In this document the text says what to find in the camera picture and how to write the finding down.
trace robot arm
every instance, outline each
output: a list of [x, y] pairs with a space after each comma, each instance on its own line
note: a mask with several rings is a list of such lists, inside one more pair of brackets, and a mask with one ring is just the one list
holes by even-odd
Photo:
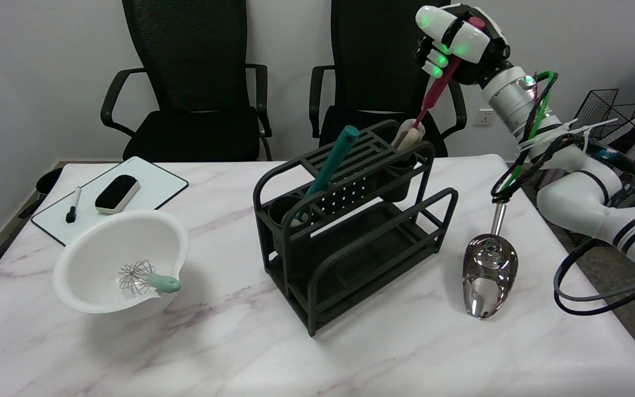
[[[466, 22], [473, 16], [486, 23], [484, 31]], [[428, 35], [417, 52], [423, 70], [438, 77], [442, 75], [439, 68], [448, 65], [448, 56], [461, 58], [454, 80], [464, 85], [478, 84], [516, 141], [522, 143], [526, 122], [536, 105], [536, 81], [508, 61], [509, 45], [496, 23], [478, 7], [462, 4], [423, 7], [416, 23]], [[550, 109], [545, 110], [537, 131], [549, 136], [568, 132], [567, 125]], [[531, 161], [539, 160], [550, 144], [541, 141], [532, 146]], [[623, 156], [609, 148], [592, 146], [592, 150], [594, 153], [589, 155], [590, 151], [579, 146], [566, 146], [544, 163], [542, 169], [559, 168], [569, 174], [539, 191], [540, 213], [562, 228], [611, 244], [635, 262], [635, 207], [608, 207], [624, 184], [605, 163]]]

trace table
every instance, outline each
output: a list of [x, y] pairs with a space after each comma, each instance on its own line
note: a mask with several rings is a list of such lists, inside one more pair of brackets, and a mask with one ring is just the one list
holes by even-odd
[[[162, 165], [190, 182], [162, 211], [191, 248], [182, 291], [144, 321], [64, 307], [51, 287], [63, 247], [27, 224], [0, 261], [0, 395], [635, 396], [635, 342], [613, 314], [555, 306], [567, 254], [521, 192], [502, 229], [520, 257], [512, 294], [492, 319], [466, 315], [464, 247], [489, 231], [489, 189], [506, 169], [494, 155], [434, 162], [428, 192], [459, 191], [443, 251], [311, 339], [260, 258], [251, 194], [277, 164]], [[66, 166], [44, 206], [110, 167]], [[267, 194], [306, 181], [297, 171]], [[577, 268], [565, 288], [595, 292]]]

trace wall outlet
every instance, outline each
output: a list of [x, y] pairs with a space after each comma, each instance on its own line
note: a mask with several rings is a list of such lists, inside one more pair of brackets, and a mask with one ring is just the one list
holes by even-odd
[[476, 126], [488, 126], [494, 122], [494, 110], [493, 109], [479, 109], [477, 118], [474, 120]]

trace black office chair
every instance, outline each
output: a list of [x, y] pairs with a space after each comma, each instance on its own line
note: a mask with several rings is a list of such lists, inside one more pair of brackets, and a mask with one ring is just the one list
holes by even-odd
[[[418, 41], [425, 34], [416, 25], [416, 12], [423, 5], [448, 5], [449, 0], [332, 0], [333, 66], [313, 68], [310, 83], [310, 123], [320, 146], [332, 143], [346, 125], [359, 129], [381, 121], [403, 122], [420, 113], [428, 75], [415, 57]], [[335, 105], [330, 106], [319, 129], [320, 90], [325, 70], [335, 70]], [[451, 82], [456, 124], [439, 133], [433, 117], [423, 120], [425, 140], [439, 157], [448, 156], [444, 139], [463, 129], [467, 112], [462, 90]], [[383, 114], [368, 111], [391, 111]], [[396, 131], [383, 136], [391, 142]]]
[[[267, 159], [267, 68], [246, 60], [246, 0], [123, 0], [143, 68], [120, 71], [109, 87], [101, 121], [131, 136], [123, 158], [151, 162]], [[247, 68], [256, 73], [256, 108], [249, 105]], [[160, 110], [136, 132], [112, 120], [121, 86], [146, 72]], [[261, 120], [265, 132], [261, 132]]]

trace whiteboard eraser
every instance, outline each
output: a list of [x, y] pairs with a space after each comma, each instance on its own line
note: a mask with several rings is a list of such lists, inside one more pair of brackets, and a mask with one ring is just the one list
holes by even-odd
[[133, 176], [119, 175], [96, 198], [95, 208], [103, 214], [120, 213], [140, 187]]

